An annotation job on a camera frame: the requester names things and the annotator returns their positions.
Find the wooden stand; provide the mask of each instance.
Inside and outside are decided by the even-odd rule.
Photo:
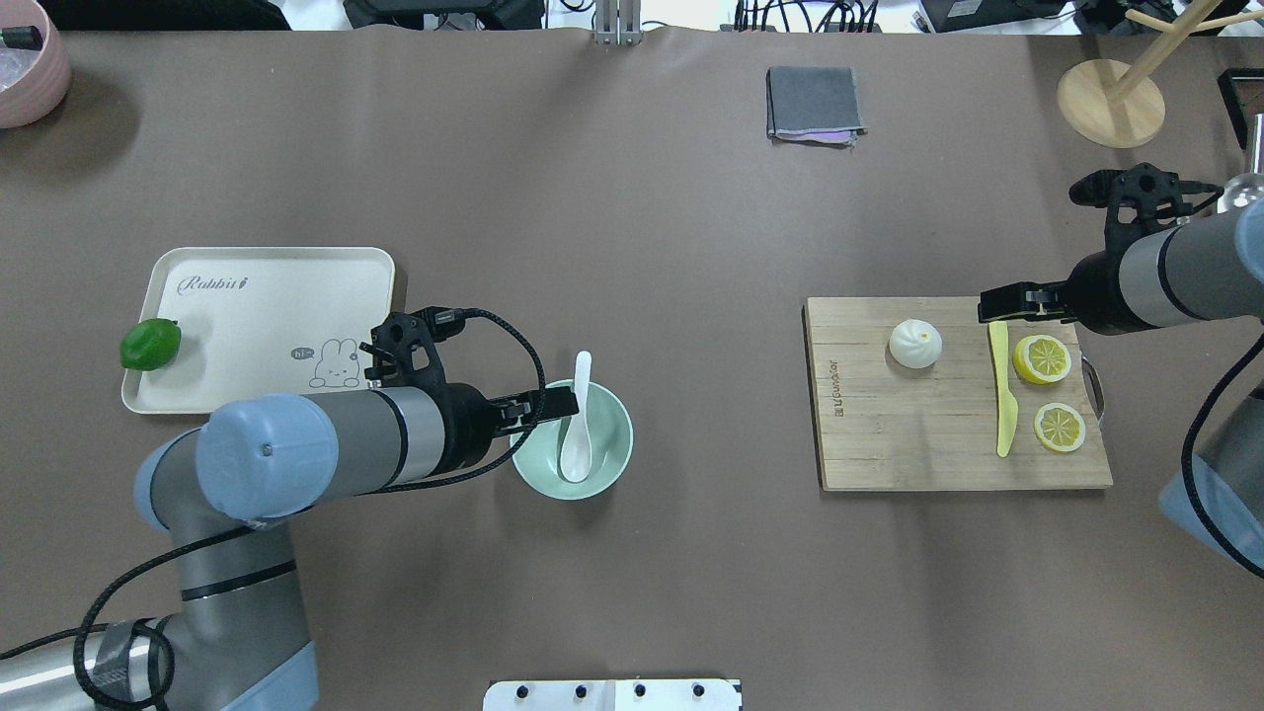
[[[1058,108],[1085,138],[1110,148],[1135,148],[1154,138],[1163,127],[1163,95],[1150,80],[1154,70],[1191,34],[1264,16],[1264,11],[1202,22],[1220,0],[1194,0],[1174,23],[1157,20],[1138,10],[1125,16],[1163,34],[1135,65],[1090,59],[1072,67],[1058,81]]]

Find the spoon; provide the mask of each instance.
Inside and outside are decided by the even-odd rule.
[[[575,356],[575,382],[571,385],[579,412],[571,415],[566,439],[561,442],[561,478],[571,483],[586,479],[593,468],[593,443],[588,436],[588,380],[592,368],[593,354],[580,350]]]

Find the white tray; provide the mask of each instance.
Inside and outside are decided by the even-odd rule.
[[[394,261],[375,247],[183,247],[154,264],[140,320],[177,321],[179,353],[126,371],[133,412],[210,412],[268,392],[365,388],[356,345],[391,311]]]

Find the brown table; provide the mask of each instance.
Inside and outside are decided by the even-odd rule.
[[[607,495],[506,468],[295,524],[324,708],[478,708],[492,679],[724,674],[748,708],[1226,708],[1264,698],[1264,586],[1155,506],[1246,320],[1105,339],[1106,492],[824,495],[808,296],[969,295],[1101,248],[1071,182],[1150,161],[1222,181],[1215,77],[1254,39],[1192,39],[1168,121],[1110,151],[1058,115],[1067,67],[1144,39],[588,33],[70,35],[70,95],[0,134],[0,646],[76,622],[166,549],[131,505],[196,417],[119,400],[115,344],[179,245],[372,244],[408,307],[484,306],[551,377],[589,348],[632,411]],[[849,65],[872,133],[771,145],[763,72]],[[449,374],[525,388],[479,326]],[[1259,377],[1229,393],[1236,399]],[[110,619],[178,605],[173,569]]]

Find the wooden cutting board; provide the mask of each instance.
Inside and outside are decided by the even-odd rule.
[[[1010,455],[996,455],[996,383],[987,326],[975,297],[809,299],[805,309],[820,486],[825,491],[992,491],[1111,486],[1072,325],[1010,321],[1010,352],[1044,333],[1067,344],[1066,380],[1033,385],[1009,366],[1019,401]],[[932,367],[913,371],[891,358],[900,321],[921,319],[944,338]],[[1066,402],[1085,417],[1085,444],[1050,452],[1035,438],[1035,412]]]

